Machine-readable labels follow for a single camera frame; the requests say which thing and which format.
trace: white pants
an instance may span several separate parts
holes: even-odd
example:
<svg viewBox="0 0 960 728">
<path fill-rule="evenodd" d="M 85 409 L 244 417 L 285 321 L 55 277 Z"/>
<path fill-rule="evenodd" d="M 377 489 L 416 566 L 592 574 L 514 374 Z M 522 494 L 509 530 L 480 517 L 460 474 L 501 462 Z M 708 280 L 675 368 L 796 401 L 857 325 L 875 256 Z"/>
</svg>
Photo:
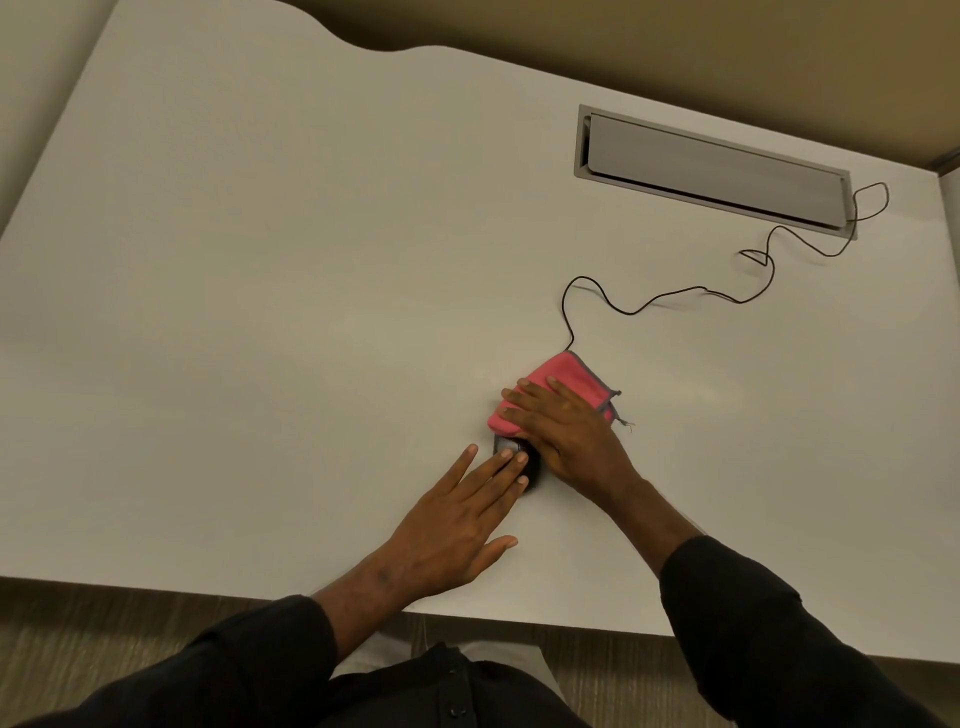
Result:
<svg viewBox="0 0 960 728">
<path fill-rule="evenodd" d="M 403 633 L 402 628 L 397 629 L 397 625 L 392 625 L 393 629 L 385 629 L 375 633 L 366 642 L 361 644 L 349 655 L 340 665 L 333 670 L 332 677 L 346 675 L 353 672 L 373 672 L 382 667 L 390 667 L 413 657 L 413 643 Z M 465 635 L 465 631 L 454 630 L 460 633 L 445 635 L 440 634 L 438 639 L 427 639 L 427 645 L 433 643 L 446 642 L 447 646 L 458 647 L 464 657 L 473 662 L 493 662 L 501 665 L 509 665 L 516 669 L 523 670 L 529 675 L 540 680 L 547 688 L 555 692 L 561 700 L 565 701 L 564 694 L 557 684 L 550 667 L 543 659 L 543 653 L 540 648 L 533 643 L 528 642 L 498 642 L 495 640 L 460 640 L 460 636 Z"/>
</svg>

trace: hand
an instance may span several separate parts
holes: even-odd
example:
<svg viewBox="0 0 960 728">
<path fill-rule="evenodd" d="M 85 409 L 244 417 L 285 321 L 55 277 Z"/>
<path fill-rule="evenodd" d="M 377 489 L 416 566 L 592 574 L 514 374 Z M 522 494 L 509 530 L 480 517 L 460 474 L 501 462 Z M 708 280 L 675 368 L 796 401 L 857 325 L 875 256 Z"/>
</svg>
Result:
<svg viewBox="0 0 960 728">
<path fill-rule="evenodd" d="M 518 477 L 527 455 L 504 449 L 464 477 L 476 453 L 475 445 L 464 450 L 380 548 L 409 601 L 468 584 L 517 544 L 487 540 L 527 486 Z"/>
<path fill-rule="evenodd" d="M 497 414 L 519 425 L 517 437 L 530 442 L 547 467 L 583 496 L 606 507 L 615 489 L 640 480 L 610 423 L 580 395 L 553 377 L 550 389 L 527 379 L 518 390 L 504 389 L 503 398 L 516 405 Z"/>
</svg>

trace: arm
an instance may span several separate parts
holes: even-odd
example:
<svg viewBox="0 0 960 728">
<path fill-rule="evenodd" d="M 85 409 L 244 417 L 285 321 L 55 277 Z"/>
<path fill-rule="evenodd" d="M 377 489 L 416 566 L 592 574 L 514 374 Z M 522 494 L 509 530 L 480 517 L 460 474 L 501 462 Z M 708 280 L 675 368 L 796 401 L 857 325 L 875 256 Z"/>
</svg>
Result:
<svg viewBox="0 0 960 728">
<path fill-rule="evenodd" d="M 640 477 L 610 425 L 556 380 L 521 379 L 498 414 L 561 480 L 602 508 L 660 580 L 700 692 L 741 726 L 941 725 L 873 662 L 807 613 L 800 596 L 722 546 Z"/>
<path fill-rule="evenodd" d="M 510 547 L 487 543 L 527 485 L 507 450 L 465 476 L 471 445 L 386 544 L 313 595 L 227 619 L 158 665 L 107 685 L 77 708 L 29 722 L 55 726 L 305 726 L 336 665 L 416 599 L 467 584 Z"/>
</svg>

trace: black shirt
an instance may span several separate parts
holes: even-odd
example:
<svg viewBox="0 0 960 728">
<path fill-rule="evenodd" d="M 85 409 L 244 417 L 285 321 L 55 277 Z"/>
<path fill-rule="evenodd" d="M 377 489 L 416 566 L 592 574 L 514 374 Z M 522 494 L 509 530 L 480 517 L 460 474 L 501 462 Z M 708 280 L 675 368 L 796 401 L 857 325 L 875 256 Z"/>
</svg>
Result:
<svg viewBox="0 0 960 728">
<path fill-rule="evenodd" d="M 790 586 L 710 537 L 670 556 L 660 598 L 700 693 L 744 728 L 943 725 L 811 617 Z M 324 611 L 288 596 L 30 725 L 586 725 L 535 678 L 472 663 L 442 644 L 416 660 L 330 680 L 336 662 Z"/>
</svg>

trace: black sleeve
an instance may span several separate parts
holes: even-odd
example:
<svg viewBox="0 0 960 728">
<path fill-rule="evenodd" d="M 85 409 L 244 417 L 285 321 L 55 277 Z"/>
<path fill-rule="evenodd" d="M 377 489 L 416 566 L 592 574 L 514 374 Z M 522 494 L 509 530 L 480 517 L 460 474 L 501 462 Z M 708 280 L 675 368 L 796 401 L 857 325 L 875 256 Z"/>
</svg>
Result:
<svg viewBox="0 0 960 728">
<path fill-rule="evenodd" d="M 943 725 L 788 584 L 709 536 L 667 559 L 660 599 L 700 694 L 741 728 Z"/>
<path fill-rule="evenodd" d="M 336 664 L 324 610 L 313 599 L 288 596 L 220 622 L 73 710 L 24 726 L 309 726 Z"/>
</svg>

